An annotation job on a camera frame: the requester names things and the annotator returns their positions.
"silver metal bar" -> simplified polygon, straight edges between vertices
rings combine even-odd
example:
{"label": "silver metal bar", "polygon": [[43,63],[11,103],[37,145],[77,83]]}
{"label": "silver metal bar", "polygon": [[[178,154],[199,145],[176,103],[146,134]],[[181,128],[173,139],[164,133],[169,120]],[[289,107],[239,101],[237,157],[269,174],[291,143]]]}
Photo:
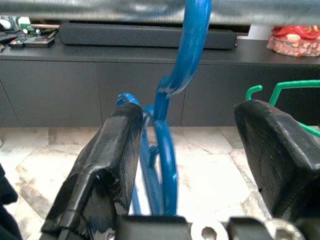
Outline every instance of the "silver metal bar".
{"label": "silver metal bar", "polygon": [[[0,15],[182,23],[185,0],[0,0]],[[212,24],[320,24],[320,0],[212,0]]]}
{"label": "silver metal bar", "polygon": [[31,24],[31,27],[35,29],[58,29],[60,25],[56,24]]}

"dark cabinet top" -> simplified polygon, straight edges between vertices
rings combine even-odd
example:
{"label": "dark cabinet top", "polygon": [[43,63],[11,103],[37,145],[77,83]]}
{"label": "dark cabinet top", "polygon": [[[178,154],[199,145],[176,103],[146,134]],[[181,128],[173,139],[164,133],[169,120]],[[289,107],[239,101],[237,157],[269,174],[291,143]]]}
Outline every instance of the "dark cabinet top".
{"label": "dark cabinet top", "polygon": [[[266,48],[267,41],[238,39],[232,50],[205,49],[202,65],[302,65],[320,66],[319,57],[291,57],[277,54]],[[56,37],[50,48],[6,47],[0,60],[109,62],[109,63],[163,63],[173,64],[177,48],[75,46],[64,45]]]}

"metal bolt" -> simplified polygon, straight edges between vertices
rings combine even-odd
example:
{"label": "metal bolt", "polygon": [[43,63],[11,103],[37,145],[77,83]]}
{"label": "metal bolt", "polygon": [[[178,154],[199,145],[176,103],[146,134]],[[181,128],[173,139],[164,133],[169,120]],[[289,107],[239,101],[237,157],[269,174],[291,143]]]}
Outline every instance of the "metal bolt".
{"label": "metal bolt", "polygon": [[264,225],[274,240],[306,240],[296,226],[281,218],[269,219]]}
{"label": "metal bolt", "polygon": [[277,229],[275,231],[275,240],[294,240],[294,236],[284,229]]}
{"label": "metal bolt", "polygon": [[206,226],[204,229],[202,229],[201,236],[204,240],[217,240],[216,231],[209,226]]}
{"label": "metal bolt", "polygon": [[192,240],[229,240],[225,227],[217,220],[201,218],[191,226]]}

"soundbar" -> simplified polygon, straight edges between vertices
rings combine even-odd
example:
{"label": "soundbar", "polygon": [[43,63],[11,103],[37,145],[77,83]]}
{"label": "soundbar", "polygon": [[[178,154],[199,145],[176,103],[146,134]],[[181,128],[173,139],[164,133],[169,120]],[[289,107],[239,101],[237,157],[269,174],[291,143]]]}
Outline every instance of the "soundbar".
{"label": "soundbar", "polygon": [[[66,45],[178,48],[181,27],[64,23],[59,28]],[[204,48],[232,49],[237,34],[230,30],[209,30]]]}

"marble floor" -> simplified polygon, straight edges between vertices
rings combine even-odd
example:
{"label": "marble floor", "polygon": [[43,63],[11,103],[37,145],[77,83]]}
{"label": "marble floor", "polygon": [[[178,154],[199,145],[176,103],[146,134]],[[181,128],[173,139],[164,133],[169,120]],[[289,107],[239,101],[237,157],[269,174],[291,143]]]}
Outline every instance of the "marble floor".
{"label": "marble floor", "polygon": [[[6,206],[25,240],[37,240],[44,219],[77,155],[97,127],[0,128],[0,163],[18,192]],[[270,218],[235,127],[172,127],[178,169],[178,214],[227,221],[230,216]],[[152,129],[148,132],[155,141]],[[149,214],[140,168],[136,185]]]}

